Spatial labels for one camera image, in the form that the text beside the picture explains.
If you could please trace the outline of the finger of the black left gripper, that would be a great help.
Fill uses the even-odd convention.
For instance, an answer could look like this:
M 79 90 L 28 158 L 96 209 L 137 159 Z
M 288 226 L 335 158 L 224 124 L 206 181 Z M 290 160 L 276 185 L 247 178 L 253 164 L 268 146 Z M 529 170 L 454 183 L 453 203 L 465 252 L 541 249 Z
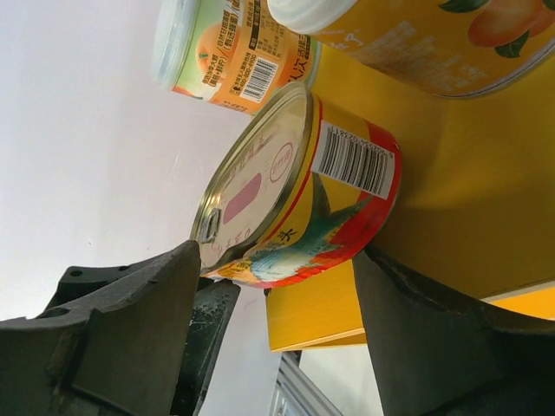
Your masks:
M 199 414 L 239 294 L 240 287 L 229 281 L 200 279 L 173 396 L 172 415 Z

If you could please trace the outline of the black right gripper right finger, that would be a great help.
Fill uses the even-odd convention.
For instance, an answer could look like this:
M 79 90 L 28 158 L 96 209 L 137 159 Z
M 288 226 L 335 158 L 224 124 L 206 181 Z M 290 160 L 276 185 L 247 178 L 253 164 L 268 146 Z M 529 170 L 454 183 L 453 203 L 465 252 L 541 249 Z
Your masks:
M 385 414 L 553 414 L 552 321 L 463 294 L 374 246 L 353 267 Z

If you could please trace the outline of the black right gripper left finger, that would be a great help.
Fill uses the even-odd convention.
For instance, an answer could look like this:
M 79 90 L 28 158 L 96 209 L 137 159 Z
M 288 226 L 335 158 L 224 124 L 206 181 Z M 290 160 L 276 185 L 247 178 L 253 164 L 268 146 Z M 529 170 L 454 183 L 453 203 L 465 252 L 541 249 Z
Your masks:
M 198 281 L 188 241 L 35 318 L 3 321 L 2 414 L 169 414 Z

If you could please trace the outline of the oval fish tin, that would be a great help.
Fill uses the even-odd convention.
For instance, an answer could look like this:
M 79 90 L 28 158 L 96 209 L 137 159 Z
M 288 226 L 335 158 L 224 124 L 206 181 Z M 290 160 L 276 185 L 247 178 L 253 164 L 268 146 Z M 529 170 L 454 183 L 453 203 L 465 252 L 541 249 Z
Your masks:
M 273 289 L 344 263 L 383 227 L 401 177 L 391 133 L 292 82 L 241 133 L 199 202 L 200 274 Z

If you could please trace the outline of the orange can with white lid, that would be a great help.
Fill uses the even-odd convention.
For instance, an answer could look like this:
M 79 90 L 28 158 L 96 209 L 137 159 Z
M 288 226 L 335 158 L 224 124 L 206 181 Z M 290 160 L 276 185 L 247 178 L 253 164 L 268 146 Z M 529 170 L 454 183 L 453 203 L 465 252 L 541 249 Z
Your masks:
M 321 49 L 276 22 L 265 1 L 165 1 L 151 76 L 167 91 L 255 114 L 287 83 L 311 86 Z

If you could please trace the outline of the orange label can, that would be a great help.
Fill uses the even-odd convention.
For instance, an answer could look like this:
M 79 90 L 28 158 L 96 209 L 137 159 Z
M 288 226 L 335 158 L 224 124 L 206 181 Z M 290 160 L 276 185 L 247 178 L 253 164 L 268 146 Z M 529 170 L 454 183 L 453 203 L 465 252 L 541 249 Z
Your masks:
M 554 52 L 545 0 L 270 1 L 272 17 L 430 94 L 503 88 Z

